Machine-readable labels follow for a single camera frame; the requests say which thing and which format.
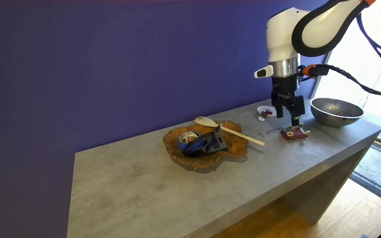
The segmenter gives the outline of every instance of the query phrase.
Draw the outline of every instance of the wooden spoon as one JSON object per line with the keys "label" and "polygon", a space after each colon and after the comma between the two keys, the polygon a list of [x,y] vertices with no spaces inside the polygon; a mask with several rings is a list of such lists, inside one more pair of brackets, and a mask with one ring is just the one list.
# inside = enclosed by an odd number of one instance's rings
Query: wooden spoon
{"label": "wooden spoon", "polygon": [[[198,116],[197,118],[195,118],[195,122],[196,122],[197,124],[201,125],[201,126],[212,127],[212,128],[216,128],[216,127],[218,127],[218,124],[217,124],[215,121],[211,120],[211,119],[208,118],[208,117],[204,117],[204,116]],[[227,132],[229,132],[229,133],[232,133],[232,134],[234,134],[234,135],[237,135],[238,137],[242,137],[242,138],[244,138],[244,139],[247,139],[247,140],[249,140],[249,141],[252,141],[252,142],[254,142],[254,143],[257,143],[257,144],[259,144],[259,145],[265,145],[265,143],[262,142],[262,141],[256,140],[256,139],[251,138],[251,137],[249,137],[249,136],[247,136],[247,135],[244,135],[244,134],[240,134],[239,132],[236,132],[236,131],[234,131],[234,130],[230,130],[229,128],[226,128],[226,127],[220,127],[220,128],[221,128],[222,130],[224,130],[224,131],[227,131]]]}

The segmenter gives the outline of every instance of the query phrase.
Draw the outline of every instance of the table top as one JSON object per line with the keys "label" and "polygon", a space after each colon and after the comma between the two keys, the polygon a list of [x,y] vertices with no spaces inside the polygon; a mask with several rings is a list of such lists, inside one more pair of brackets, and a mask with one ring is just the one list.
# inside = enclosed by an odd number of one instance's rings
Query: table top
{"label": "table top", "polygon": [[247,156],[226,158],[210,171],[174,163],[162,142],[168,131],[193,122],[76,153],[67,236],[209,237],[365,148],[381,130],[363,119],[343,128],[322,125],[305,104],[301,122],[311,134],[293,141],[266,133],[287,127],[288,112],[257,119],[257,107],[270,100],[209,116],[238,123],[266,143],[249,142]]}

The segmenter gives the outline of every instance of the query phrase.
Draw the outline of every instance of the wooden floor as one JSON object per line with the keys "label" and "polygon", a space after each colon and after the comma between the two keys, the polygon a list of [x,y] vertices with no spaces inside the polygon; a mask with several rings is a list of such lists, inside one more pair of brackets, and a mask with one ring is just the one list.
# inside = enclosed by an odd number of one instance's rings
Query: wooden floor
{"label": "wooden floor", "polygon": [[212,238],[376,238],[381,234],[381,198],[348,179],[320,221],[310,225],[283,198]]}

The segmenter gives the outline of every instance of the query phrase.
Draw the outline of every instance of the table leg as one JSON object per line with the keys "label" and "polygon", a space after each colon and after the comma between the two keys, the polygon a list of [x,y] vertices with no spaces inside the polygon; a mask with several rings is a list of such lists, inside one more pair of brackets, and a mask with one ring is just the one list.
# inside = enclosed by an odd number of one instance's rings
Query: table leg
{"label": "table leg", "polygon": [[310,223],[317,223],[340,188],[370,148],[368,146],[298,188],[287,193],[285,199]]}

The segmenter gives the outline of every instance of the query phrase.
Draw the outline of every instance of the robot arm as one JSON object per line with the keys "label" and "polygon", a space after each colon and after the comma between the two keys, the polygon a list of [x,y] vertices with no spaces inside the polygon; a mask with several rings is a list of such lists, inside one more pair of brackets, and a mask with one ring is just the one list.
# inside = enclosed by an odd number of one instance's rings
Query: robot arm
{"label": "robot arm", "polygon": [[301,69],[299,57],[320,56],[340,42],[349,25],[362,10],[375,0],[330,0],[308,12],[289,8],[274,15],[267,22],[269,65],[256,71],[254,77],[271,77],[272,105],[277,117],[283,117],[283,106],[292,116],[292,126],[299,125],[305,114],[304,98],[296,96]]}

